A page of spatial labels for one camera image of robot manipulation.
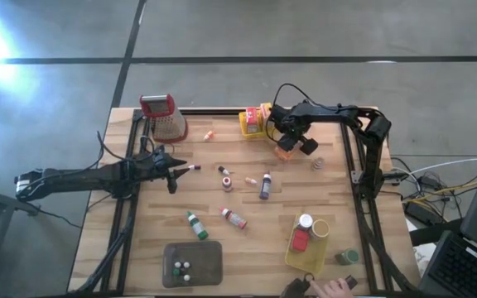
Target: person's hand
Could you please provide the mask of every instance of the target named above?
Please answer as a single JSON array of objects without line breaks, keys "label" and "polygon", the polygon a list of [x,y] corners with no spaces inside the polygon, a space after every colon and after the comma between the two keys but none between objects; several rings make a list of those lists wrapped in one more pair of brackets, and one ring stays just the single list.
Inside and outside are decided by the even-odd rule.
[{"label": "person's hand", "polygon": [[320,298],[353,298],[353,293],[347,285],[345,279],[340,278],[338,281],[329,281],[323,288],[318,286],[315,281],[311,281],[311,285]]}]

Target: white cap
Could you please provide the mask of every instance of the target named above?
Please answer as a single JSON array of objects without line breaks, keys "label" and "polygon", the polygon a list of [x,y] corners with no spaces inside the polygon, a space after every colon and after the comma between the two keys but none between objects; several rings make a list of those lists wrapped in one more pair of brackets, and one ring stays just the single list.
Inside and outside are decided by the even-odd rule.
[{"label": "white cap", "polygon": [[224,186],[230,186],[230,185],[231,185],[231,178],[229,178],[229,177],[224,177],[224,178],[222,179],[222,184],[223,184]]},{"label": "white cap", "polygon": [[314,223],[314,220],[312,219],[310,214],[302,214],[299,217],[299,225],[302,226],[303,228],[310,228],[313,223]]}]

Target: green bottle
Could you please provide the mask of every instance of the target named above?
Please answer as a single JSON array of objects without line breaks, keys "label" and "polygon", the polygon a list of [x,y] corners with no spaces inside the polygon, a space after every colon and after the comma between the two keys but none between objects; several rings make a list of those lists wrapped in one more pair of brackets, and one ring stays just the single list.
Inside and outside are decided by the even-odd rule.
[{"label": "green bottle", "polygon": [[187,211],[187,219],[189,219],[190,226],[200,240],[204,240],[209,236],[202,223],[198,220],[198,218],[196,218],[196,215],[192,214],[190,211]]}]

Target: wooden tabletop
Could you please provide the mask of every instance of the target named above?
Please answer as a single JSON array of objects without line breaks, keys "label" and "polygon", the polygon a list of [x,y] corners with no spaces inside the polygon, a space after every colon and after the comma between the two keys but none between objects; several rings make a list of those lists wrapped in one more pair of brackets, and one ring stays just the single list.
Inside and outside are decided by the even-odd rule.
[{"label": "wooden tabletop", "polygon": [[[121,156],[126,151],[132,115],[132,108],[115,108],[108,122],[105,144]],[[278,296],[289,282],[304,274],[285,264],[287,241],[297,213],[321,216],[328,219],[330,225],[325,266],[316,279],[328,281],[351,274],[359,282],[354,293],[369,293],[339,124],[314,123],[308,135],[320,143],[318,149],[310,156],[298,152],[285,163],[274,156],[275,143],[265,139],[246,141],[240,132],[238,116],[186,118],[189,136],[175,144],[173,156],[188,161],[188,165],[201,165],[202,170],[183,175],[174,195],[169,195],[164,180],[142,183],[125,295]],[[214,131],[215,137],[203,142],[209,130]],[[311,161],[320,156],[325,159],[325,168],[313,171]],[[101,165],[115,161],[105,153]],[[217,171],[218,166],[233,172],[233,192],[222,191],[223,176]],[[387,145],[384,145],[381,167],[385,171],[391,168]],[[272,174],[272,193],[268,201],[261,201],[259,187],[246,184],[244,178],[249,176],[260,181],[268,170]],[[383,189],[395,191],[391,186]],[[94,191],[89,203],[105,195]],[[115,200],[106,199],[87,213],[70,290],[81,286],[103,258],[114,206]],[[418,284],[417,264],[399,198],[381,194],[377,206],[388,254],[408,280]],[[245,218],[246,229],[240,230],[225,222],[219,207],[232,209]],[[186,219],[187,210],[198,216],[209,239],[222,244],[224,279],[218,286],[166,289],[161,284],[163,248],[168,243],[197,241]],[[337,265],[335,254],[346,248],[360,252],[358,264]],[[381,285],[376,255],[373,263]],[[115,286],[117,269],[118,262],[114,264],[111,287]]]}]

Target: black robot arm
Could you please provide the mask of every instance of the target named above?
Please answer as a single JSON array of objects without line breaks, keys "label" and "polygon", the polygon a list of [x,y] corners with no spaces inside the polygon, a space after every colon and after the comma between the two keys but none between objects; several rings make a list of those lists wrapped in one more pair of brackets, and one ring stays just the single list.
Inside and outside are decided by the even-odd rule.
[{"label": "black robot arm", "polygon": [[172,158],[159,146],[153,153],[144,152],[98,169],[44,169],[21,174],[14,179],[16,197],[20,201],[42,199],[58,192],[105,190],[115,199],[126,198],[137,182],[167,179],[171,194],[176,192],[176,179],[189,169],[169,170],[186,161]]},{"label": "black robot arm", "polygon": [[[365,129],[359,118],[369,119]],[[382,146],[391,127],[391,122],[378,110],[341,105],[325,107],[305,100],[292,108],[274,105],[269,120],[273,121],[275,128],[282,133],[282,137],[277,141],[281,149],[290,151],[301,142],[301,151],[307,155],[318,147],[314,139],[304,136],[312,123],[343,123],[348,126],[367,149],[365,166],[358,183],[359,197],[374,199],[377,196],[383,185],[383,173],[380,170]]]}]

